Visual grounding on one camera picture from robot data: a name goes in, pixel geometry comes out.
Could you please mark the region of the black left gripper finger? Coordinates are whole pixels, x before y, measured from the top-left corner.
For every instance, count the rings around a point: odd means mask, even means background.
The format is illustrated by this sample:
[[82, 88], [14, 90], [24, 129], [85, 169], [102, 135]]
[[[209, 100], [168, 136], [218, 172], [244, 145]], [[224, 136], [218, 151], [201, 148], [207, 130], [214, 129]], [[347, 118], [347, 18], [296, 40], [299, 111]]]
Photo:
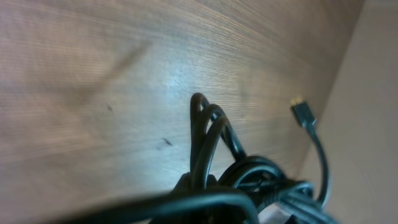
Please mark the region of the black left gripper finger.
[[[207, 178], [207, 186], [214, 186], [218, 185], [218, 181], [214, 175], [208, 175]], [[192, 175], [191, 173], [187, 172], [181, 176], [178, 180], [176, 186], [173, 188], [173, 192], [185, 191], [192, 189]]]

